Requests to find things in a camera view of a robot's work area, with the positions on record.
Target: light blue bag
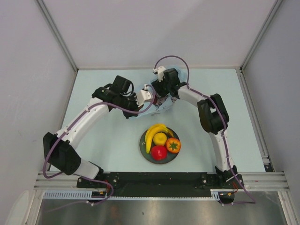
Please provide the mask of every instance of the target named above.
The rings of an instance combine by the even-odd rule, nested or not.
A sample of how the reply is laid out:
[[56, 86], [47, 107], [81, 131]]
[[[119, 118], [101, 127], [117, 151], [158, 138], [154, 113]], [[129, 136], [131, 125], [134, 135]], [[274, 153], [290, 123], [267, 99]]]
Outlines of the light blue bag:
[[[171, 69], [171, 68], [176, 69], [177, 72], [178, 72], [178, 77], [179, 77], [180, 82], [186, 82], [187, 81], [187, 78], [188, 78], [187, 73], [184, 72], [179, 67], [177, 67], [177, 66], [168, 66], [168, 67], [165, 67], [165, 68], [166, 69]], [[149, 83], [152, 83], [155, 80], [157, 80], [157, 78], [151, 80]], [[141, 89], [143, 89], [143, 86], [137, 87], [136, 90], [141, 90]], [[171, 106], [175, 103], [176, 99], [177, 98], [172, 97], [170, 95], [168, 95], [166, 97], [159, 98], [155, 105], [152, 105], [146, 112], [138, 114], [137, 117], [141, 117], [141, 116], [149, 115], [149, 114], [154, 115], [154, 114], [158, 114], [158, 113], [163, 113], [163, 112], [165, 112], [165, 111], [167, 111], [168, 109], [171, 108]], [[149, 104], [150, 103], [148, 103], [148, 102], [145, 103], [143, 108], [140, 109], [140, 111], [147, 108], [149, 106]]]

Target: wall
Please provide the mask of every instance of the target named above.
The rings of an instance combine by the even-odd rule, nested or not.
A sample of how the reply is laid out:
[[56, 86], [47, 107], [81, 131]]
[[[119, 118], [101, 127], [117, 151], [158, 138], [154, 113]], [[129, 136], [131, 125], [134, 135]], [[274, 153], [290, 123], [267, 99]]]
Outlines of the wall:
[[300, 1], [286, 0], [246, 68], [271, 160], [300, 209]]
[[43, 163], [42, 138], [56, 131], [75, 73], [34, 0], [0, 7], [0, 224]]
[[82, 68], [238, 67], [275, 0], [45, 0]]

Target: banana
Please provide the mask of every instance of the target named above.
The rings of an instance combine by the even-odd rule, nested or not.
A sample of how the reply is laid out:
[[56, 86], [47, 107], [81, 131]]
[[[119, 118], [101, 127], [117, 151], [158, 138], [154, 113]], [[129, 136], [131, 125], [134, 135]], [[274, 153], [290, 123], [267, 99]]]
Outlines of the banana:
[[146, 139], [146, 152], [147, 154], [150, 153], [151, 145], [152, 145], [152, 139], [155, 134], [164, 132], [166, 134], [169, 134], [170, 136], [174, 137], [173, 132], [166, 128], [165, 126], [156, 126], [148, 133], [147, 139]]
[[163, 123], [157, 123], [157, 124], [152, 125], [152, 126], [147, 130], [147, 132], [146, 132], [146, 135], [145, 135], [145, 141], [147, 140], [147, 137], [148, 137], [149, 132], [150, 132], [153, 128], [159, 127], [159, 126], [163, 126], [163, 127], [167, 128], [167, 127], [165, 126], [165, 124], [163, 124]]

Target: dark red object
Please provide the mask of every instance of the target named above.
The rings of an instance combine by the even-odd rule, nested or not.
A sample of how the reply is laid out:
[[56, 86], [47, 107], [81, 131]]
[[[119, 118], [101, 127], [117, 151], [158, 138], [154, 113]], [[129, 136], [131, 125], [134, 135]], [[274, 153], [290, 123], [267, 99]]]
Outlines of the dark red object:
[[156, 161], [163, 160], [167, 157], [168, 150], [165, 146], [154, 146], [151, 149], [151, 155]]

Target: metal floor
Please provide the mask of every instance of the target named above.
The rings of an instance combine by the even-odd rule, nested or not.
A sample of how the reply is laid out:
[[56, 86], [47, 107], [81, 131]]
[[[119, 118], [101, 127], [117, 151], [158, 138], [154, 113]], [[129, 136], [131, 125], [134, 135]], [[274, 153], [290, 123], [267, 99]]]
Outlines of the metal floor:
[[[253, 193], [257, 204], [222, 207], [215, 201], [111, 200], [46, 212], [70, 200], [43, 200], [37, 225], [285, 225], [277, 192]], [[248, 200], [237, 193], [236, 200]]]

